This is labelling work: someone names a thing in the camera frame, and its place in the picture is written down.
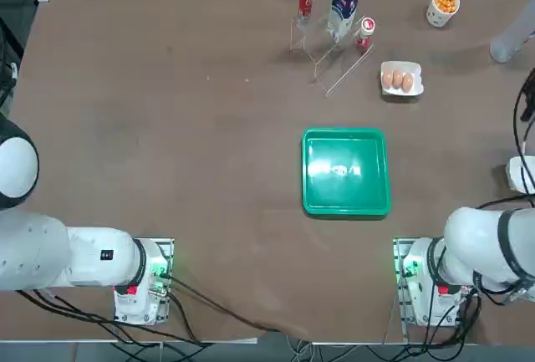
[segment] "brown egg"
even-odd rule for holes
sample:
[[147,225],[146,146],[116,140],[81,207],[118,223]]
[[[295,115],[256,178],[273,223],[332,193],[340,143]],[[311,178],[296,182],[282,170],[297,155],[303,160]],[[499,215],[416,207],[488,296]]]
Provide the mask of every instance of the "brown egg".
[[390,89],[390,86],[392,86],[392,71],[389,69],[385,69],[383,71],[383,77],[381,78],[381,82],[383,83],[383,87],[385,89]]
[[392,74],[392,86],[394,89],[399,89],[402,82],[403,74],[398,69],[394,69],[394,73]]
[[403,83],[401,84],[401,88],[405,93],[409,93],[410,89],[412,89],[413,79],[412,74],[405,74],[403,77]]

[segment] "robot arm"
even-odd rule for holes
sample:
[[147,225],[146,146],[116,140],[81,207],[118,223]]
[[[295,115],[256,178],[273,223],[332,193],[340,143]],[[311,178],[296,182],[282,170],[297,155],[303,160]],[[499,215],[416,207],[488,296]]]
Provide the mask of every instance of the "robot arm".
[[403,279],[419,325],[454,325],[462,289],[506,292],[505,303],[535,300],[535,209],[483,211],[462,207],[446,222],[444,238],[419,238],[403,261]]
[[501,291],[512,283],[535,295],[535,210],[483,211],[462,207],[446,222],[440,269],[451,284]]
[[33,142],[0,114],[0,291],[111,286],[116,319],[165,322],[170,283],[160,274],[171,274],[172,240],[135,239],[108,227],[66,227],[23,212],[16,206],[30,196],[38,175]]

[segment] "orange snack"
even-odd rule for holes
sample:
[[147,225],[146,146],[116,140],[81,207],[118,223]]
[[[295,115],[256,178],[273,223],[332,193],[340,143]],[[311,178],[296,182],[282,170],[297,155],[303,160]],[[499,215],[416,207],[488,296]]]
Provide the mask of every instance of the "orange snack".
[[454,13],[456,10],[455,0],[435,0],[435,4],[443,13]]

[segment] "tabletop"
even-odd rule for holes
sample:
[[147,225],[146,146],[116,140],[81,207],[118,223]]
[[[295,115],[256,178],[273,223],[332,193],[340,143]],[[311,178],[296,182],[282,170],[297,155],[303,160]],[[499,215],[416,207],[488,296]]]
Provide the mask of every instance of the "tabletop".
[[[508,194],[512,107],[535,51],[528,43],[500,65],[488,50],[527,0],[461,0],[443,29],[425,20],[428,2],[359,0],[377,23],[375,51],[329,99],[306,56],[288,52],[298,0],[40,5],[11,114],[41,157],[25,207],[70,226],[173,237],[177,277],[301,339],[380,343],[388,331],[388,342],[402,341],[396,307],[387,330],[392,240],[440,236],[457,207]],[[386,60],[421,65],[418,102],[381,97]],[[303,211],[300,139],[317,125],[384,132],[392,199],[384,220]],[[112,315],[108,288],[59,293]],[[15,293],[0,296],[0,339],[109,338]],[[258,334],[181,297],[203,339]],[[533,345],[534,315],[528,303],[485,302],[471,340]],[[184,335],[178,315],[158,329]]]

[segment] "egg carton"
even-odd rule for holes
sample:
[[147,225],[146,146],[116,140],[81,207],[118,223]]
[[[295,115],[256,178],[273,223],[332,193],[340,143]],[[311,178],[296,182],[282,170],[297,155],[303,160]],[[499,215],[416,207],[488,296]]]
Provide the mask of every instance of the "egg carton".
[[[412,86],[408,91],[402,89],[402,83],[395,89],[394,86],[385,87],[383,75],[385,72],[399,72],[402,78],[410,74],[412,76]],[[385,61],[381,64],[381,88],[383,94],[393,96],[414,97],[424,93],[424,85],[421,83],[421,66],[409,61]]]

